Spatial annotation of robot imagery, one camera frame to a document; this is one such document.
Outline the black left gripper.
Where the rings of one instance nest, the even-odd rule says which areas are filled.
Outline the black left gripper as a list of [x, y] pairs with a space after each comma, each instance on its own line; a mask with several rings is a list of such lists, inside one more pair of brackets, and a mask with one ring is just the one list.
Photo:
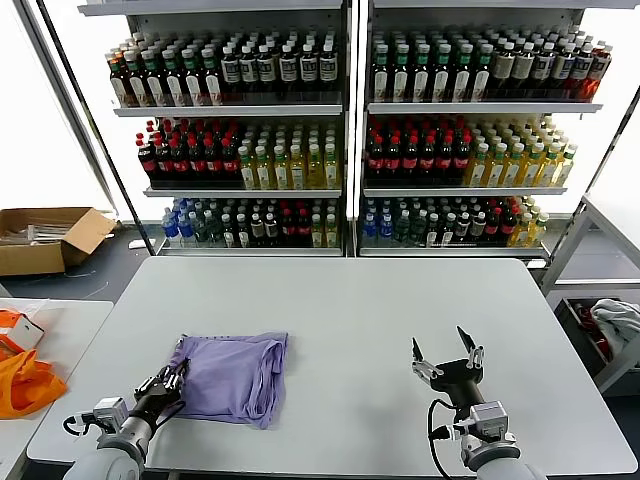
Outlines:
[[190, 359], [184, 358], [173, 366], [164, 366], [134, 390], [135, 398], [142, 398], [145, 413], [160, 416], [181, 399], [181, 388], [188, 374]]

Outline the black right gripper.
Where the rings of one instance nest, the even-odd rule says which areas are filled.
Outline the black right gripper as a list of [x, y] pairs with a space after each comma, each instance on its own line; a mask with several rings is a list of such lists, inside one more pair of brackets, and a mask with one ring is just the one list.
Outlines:
[[432, 389], [448, 396], [453, 406], [472, 406], [484, 402], [478, 385], [483, 379], [484, 347], [477, 345], [460, 326], [460, 339], [468, 353], [468, 360], [460, 359], [439, 364], [424, 360], [415, 338], [412, 338], [412, 371], [425, 383], [432, 381]]

